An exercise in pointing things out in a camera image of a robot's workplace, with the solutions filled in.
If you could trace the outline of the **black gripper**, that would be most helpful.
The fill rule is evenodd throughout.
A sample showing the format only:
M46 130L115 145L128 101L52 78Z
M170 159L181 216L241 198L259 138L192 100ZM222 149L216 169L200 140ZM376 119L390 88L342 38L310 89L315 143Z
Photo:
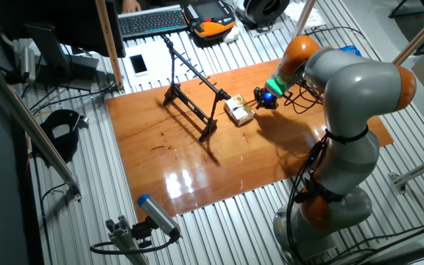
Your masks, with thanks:
M272 110L273 106L278 106L278 98L265 88L257 88L257 97L255 97L255 108L259 109L263 106L264 109Z

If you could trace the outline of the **person hand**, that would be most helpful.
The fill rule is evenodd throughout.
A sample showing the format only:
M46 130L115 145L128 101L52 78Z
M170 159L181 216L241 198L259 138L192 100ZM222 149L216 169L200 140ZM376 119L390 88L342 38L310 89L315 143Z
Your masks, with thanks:
M141 11L141 5L137 0L122 0L123 13L135 13Z

